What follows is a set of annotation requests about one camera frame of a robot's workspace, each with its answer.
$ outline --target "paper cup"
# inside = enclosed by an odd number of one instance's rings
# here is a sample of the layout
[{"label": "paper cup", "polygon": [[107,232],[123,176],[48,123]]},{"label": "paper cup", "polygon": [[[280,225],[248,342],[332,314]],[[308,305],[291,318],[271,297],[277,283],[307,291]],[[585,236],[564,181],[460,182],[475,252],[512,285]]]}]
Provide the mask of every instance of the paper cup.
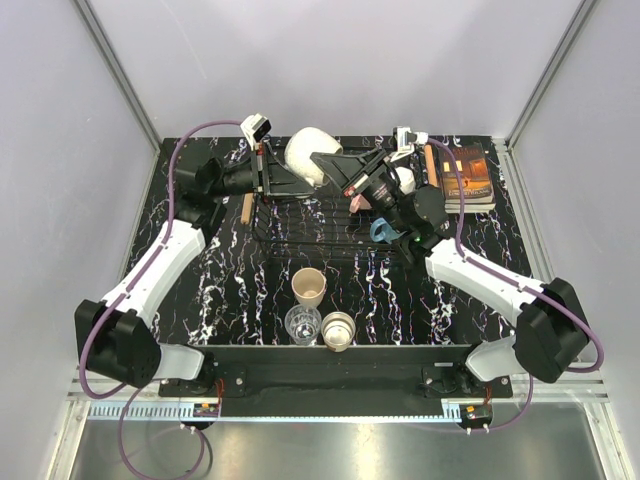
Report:
[{"label": "paper cup", "polygon": [[300,305],[316,308],[327,291],[327,279],[320,270],[303,268],[293,276],[291,288]]}]

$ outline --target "black marble table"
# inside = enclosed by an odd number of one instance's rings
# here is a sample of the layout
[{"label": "black marble table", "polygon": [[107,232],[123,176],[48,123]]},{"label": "black marble table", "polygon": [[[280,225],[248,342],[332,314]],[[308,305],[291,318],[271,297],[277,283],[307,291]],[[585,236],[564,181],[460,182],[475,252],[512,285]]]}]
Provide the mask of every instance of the black marble table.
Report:
[{"label": "black marble table", "polygon": [[[489,137],[436,137],[451,146],[481,143],[489,160],[496,208],[465,215],[463,243],[514,272],[531,269],[516,224],[497,155]],[[383,137],[342,137],[345,147],[388,145]],[[272,144],[287,139],[273,138]],[[166,139],[171,152],[177,139]],[[236,163],[247,154],[243,138],[199,138],[212,156]],[[157,236],[167,211],[168,159],[161,155],[137,227],[128,267],[132,268]],[[328,290],[319,307],[323,315],[341,310],[356,321],[358,345],[475,343],[510,334],[500,315],[478,300],[418,271],[407,271],[389,254],[350,262],[305,258],[267,261],[251,229],[241,225],[242,198],[224,200],[227,216],[209,248],[184,271],[154,319],[153,333],[168,343],[286,345],[284,316],[295,304],[291,278],[303,266],[321,269]],[[318,212],[326,217],[327,212]],[[318,228],[318,216],[307,217]]]}]

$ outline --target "clear plastic cup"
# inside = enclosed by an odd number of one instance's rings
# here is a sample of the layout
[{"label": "clear plastic cup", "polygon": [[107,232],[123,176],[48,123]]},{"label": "clear plastic cup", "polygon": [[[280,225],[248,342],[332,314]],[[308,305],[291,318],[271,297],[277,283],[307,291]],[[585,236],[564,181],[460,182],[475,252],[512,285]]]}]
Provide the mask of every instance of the clear plastic cup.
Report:
[{"label": "clear plastic cup", "polygon": [[296,345],[312,345],[322,325],[320,312],[311,307],[296,305],[284,317],[284,327]]}]

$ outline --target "metal cup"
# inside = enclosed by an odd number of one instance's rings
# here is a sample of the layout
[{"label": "metal cup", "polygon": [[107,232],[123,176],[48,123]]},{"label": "metal cup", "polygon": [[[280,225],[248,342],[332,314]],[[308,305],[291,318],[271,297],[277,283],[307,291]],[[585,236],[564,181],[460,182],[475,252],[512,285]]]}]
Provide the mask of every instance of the metal cup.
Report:
[{"label": "metal cup", "polygon": [[356,333],[356,322],[344,312],[333,312],[322,321],[324,344],[334,352],[342,352],[351,345]]},{"label": "metal cup", "polygon": [[327,291],[327,279],[320,270],[303,268],[293,276],[291,288],[300,305],[316,308]]}]

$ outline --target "blue clip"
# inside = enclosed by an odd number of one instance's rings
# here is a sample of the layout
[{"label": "blue clip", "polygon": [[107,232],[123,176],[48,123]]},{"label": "blue clip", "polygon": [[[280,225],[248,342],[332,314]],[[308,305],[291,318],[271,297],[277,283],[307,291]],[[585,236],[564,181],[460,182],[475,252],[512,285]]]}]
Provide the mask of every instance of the blue clip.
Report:
[{"label": "blue clip", "polygon": [[378,218],[371,224],[369,235],[371,235],[371,240],[374,242],[387,243],[391,243],[393,240],[402,236],[402,234],[396,232],[384,218]]}]

